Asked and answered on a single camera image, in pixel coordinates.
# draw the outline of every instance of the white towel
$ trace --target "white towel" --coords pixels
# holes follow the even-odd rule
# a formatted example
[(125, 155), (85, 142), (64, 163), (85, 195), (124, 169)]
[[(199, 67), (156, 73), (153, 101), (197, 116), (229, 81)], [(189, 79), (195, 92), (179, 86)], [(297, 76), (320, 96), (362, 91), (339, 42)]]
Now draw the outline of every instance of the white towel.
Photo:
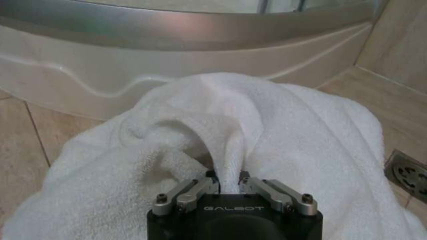
[(384, 178), (382, 127), (370, 111), (313, 89), (231, 73), (177, 79), (75, 137), (3, 239), (147, 239), (156, 194), (203, 175), (195, 159), (207, 154), (223, 193), (239, 192), (241, 169), (312, 193), (323, 239), (426, 239)]

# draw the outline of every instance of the beige floor tile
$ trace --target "beige floor tile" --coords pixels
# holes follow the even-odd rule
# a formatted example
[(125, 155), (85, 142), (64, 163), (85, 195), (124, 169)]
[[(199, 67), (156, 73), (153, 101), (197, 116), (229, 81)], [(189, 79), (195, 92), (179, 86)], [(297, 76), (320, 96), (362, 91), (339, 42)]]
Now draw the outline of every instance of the beige floor tile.
[(11, 97), (11, 95), (0, 89), (0, 99), (5, 99), (8, 97)]
[(404, 191), (400, 187), (398, 187), (398, 185), (395, 185), (391, 181), (388, 183), (400, 206), (406, 207), (408, 204), (411, 195), (408, 194), (407, 191)]
[(0, 226), (43, 184), (48, 163), (23, 101), (0, 100)]
[(355, 67), (320, 90), (350, 98), (378, 117), (386, 158), (399, 149), (427, 163), (427, 96)]
[(80, 132), (99, 125), (101, 121), (72, 116), (29, 103), (28, 108), (47, 158), (53, 163), (64, 143)]
[(407, 209), (418, 216), (422, 224), (427, 228), (427, 204), (412, 197), (408, 202)]

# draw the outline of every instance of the floor drain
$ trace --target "floor drain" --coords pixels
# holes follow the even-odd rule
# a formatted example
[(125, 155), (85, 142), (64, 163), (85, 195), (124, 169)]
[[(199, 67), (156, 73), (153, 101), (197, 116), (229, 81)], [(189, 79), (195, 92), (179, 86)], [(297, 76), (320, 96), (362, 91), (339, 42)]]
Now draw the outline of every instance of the floor drain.
[(390, 181), (427, 203), (427, 168), (422, 163), (399, 150), (394, 150), (384, 173)]

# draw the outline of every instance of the screw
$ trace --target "screw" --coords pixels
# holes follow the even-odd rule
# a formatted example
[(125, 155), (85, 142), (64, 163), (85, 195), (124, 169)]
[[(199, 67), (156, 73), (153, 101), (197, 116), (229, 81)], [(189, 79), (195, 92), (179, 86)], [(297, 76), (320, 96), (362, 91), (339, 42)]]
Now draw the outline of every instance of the screw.
[(157, 204), (164, 204), (168, 201), (168, 196), (164, 193), (160, 193), (155, 201)]
[(283, 213), (292, 214), (295, 212), (293, 206), (287, 202), (283, 206)]
[(184, 214), (184, 213), (185, 213), (185, 206), (177, 205), (177, 206), (176, 206), (176, 210), (177, 210), (177, 212), (179, 212), (180, 214)]
[(300, 197), (300, 200), (304, 204), (312, 204), (313, 203), (313, 196), (311, 196), (308, 193), (304, 193)]

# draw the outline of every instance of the logo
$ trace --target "logo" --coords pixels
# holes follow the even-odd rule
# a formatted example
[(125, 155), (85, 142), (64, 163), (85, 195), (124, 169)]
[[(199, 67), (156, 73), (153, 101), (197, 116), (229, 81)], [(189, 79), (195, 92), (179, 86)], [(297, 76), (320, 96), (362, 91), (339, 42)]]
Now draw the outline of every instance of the logo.
[(260, 211), (263, 210), (263, 206), (205, 206), (203, 208), (204, 211)]

